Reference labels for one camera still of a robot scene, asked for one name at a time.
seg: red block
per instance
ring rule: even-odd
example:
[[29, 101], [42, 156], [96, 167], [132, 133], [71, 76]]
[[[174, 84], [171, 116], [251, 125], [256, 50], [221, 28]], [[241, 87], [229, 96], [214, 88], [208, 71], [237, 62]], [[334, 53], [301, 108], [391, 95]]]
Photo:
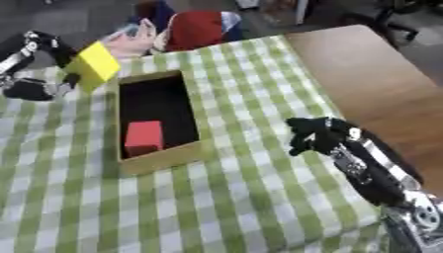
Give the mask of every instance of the red block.
[[161, 122], [136, 122], [128, 126], [125, 149], [130, 157], [163, 149]]

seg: cardboard box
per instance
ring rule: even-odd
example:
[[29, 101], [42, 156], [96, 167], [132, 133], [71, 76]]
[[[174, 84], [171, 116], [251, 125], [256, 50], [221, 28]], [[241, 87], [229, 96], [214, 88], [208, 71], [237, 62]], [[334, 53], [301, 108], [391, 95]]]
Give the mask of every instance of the cardboard box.
[[[202, 159], [202, 144], [180, 71], [123, 78], [117, 85], [117, 155], [125, 173], [143, 174]], [[128, 124], [161, 121], [164, 150], [129, 158]]]

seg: yellow cube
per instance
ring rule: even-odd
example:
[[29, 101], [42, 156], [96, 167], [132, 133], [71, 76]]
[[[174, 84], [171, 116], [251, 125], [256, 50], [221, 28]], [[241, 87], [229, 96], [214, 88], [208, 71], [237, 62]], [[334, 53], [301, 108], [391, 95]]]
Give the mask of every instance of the yellow cube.
[[78, 85], [86, 93], [92, 93], [108, 82], [119, 70], [119, 63], [100, 42], [94, 42], [80, 51], [64, 68], [66, 73], [80, 75]]

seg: green checkered tablecloth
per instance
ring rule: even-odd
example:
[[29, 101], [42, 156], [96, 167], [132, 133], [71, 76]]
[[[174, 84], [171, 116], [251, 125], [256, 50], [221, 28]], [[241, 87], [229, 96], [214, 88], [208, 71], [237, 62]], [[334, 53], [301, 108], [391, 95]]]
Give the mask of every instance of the green checkered tablecloth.
[[0, 99], [1, 252], [383, 251], [379, 211], [331, 161], [287, 154], [286, 118], [339, 114], [283, 37], [128, 60], [120, 76], [178, 68], [213, 152], [140, 177], [119, 171], [112, 85]]

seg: robotic hand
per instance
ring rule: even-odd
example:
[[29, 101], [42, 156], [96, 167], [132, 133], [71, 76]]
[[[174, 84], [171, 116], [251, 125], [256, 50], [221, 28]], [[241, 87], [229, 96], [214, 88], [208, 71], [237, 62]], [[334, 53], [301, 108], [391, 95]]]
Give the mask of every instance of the robotic hand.
[[443, 203], [421, 189], [423, 179], [371, 132], [333, 118], [287, 120], [290, 154], [312, 150], [333, 159], [354, 189], [382, 206], [385, 227], [401, 252], [443, 252]]
[[68, 73], [59, 85], [49, 85], [42, 80], [15, 78], [17, 71], [30, 65], [38, 50], [47, 52], [61, 68], [66, 66], [77, 52], [59, 38], [30, 31], [10, 37], [0, 43], [0, 89], [8, 98], [31, 101], [49, 101], [62, 97], [74, 89], [80, 76]]

